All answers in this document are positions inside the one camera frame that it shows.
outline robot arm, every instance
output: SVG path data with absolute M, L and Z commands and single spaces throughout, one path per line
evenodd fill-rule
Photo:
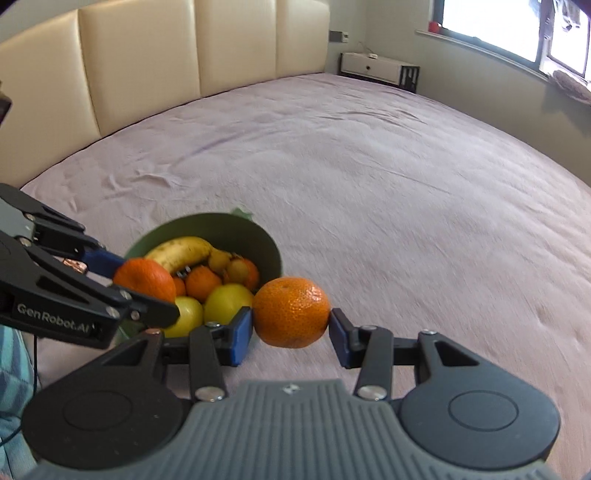
M 0 323 L 34 335 L 105 349 L 122 320 L 167 327 L 176 305 L 117 286 L 104 287 L 54 257 L 83 261 L 112 277 L 124 259 L 84 234 L 85 227 L 0 184 Z
M 353 395 L 339 380 L 250 380 L 230 395 L 222 366 L 242 362 L 251 332 L 247 308 L 188 338 L 148 330 L 43 389 L 22 419 L 45 460 L 27 480 L 558 480 L 544 463 L 552 402 L 439 333 L 396 338 L 334 309 L 336 358 L 359 369 Z M 188 399 L 165 386 L 175 364 L 189 366 Z M 393 365 L 415 368 L 401 399 Z

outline black circular pad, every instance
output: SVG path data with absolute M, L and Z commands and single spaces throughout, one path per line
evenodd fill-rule
M 64 407 L 64 418 L 73 427 L 89 432 L 109 430 L 127 420 L 133 401 L 117 392 L 86 392 L 72 398 Z
M 98 470 L 161 448 L 182 422 L 181 402 L 165 386 L 134 368 L 103 367 L 39 392 L 24 411 L 22 431 L 43 459 Z
M 437 368 L 404 397 L 399 418 L 409 437 L 431 455 L 481 471 L 546 458 L 560 428 L 548 397 L 484 363 Z
M 449 413 L 462 427 L 495 432 L 511 425 L 519 410 L 509 397 L 480 390 L 458 395 L 450 402 Z

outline green apple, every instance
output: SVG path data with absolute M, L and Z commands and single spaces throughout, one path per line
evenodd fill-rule
M 254 295 L 244 285 L 229 283 L 209 294 L 203 309 L 205 322 L 227 325 L 242 307 L 252 307 Z
M 177 323 L 162 329 L 166 338 L 186 337 L 195 327 L 203 325 L 203 307 L 191 297 L 176 297 L 174 299 L 180 316 Z

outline window sill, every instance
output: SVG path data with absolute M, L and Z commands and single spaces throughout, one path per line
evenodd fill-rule
M 517 63 L 516 61 L 508 59 L 508 58 L 504 57 L 503 55 L 499 55 L 499 54 L 494 53 L 494 52 L 487 50 L 485 48 L 477 47 L 476 45 L 472 45 L 471 43 L 464 42 L 464 41 L 458 40 L 456 38 L 446 37 L 445 35 L 440 35 L 437 33 L 425 32 L 423 30 L 415 30 L 415 33 L 417 35 L 422 35 L 424 37 L 432 37 L 432 38 L 436 38 L 438 40 L 443 40 L 443 41 L 447 41 L 450 43 L 455 43 L 455 44 L 460 45 L 462 47 L 470 48 L 471 50 L 476 50 L 480 53 L 483 53 L 484 55 L 488 55 L 489 57 L 493 57 L 497 60 L 504 61 L 505 63 L 508 63 L 509 65 L 512 65 L 515 68 L 520 69 L 523 72 L 528 73 L 529 75 L 531 75 L 533 77 L 543 80 L 544 82 L 548 81 L 548 77 L 544 73 L 529 69 L 528 67 L 525 67 L 524 65 L 521 65 L 521 64 Z

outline cream headboard panel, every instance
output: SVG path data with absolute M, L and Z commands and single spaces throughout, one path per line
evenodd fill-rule
M 0 44 L 0 182 L 201 96 L 321 72 L 320 0 L 106 0 Z
M 100 138 L 77 12 L 0 44 L 0 79 L 14 103 L 0 128 L 1 182 L 23 185 Z
M 193 18 L 193 0 L 112 0 L 80 10 L 101 135 L 199 98 Z

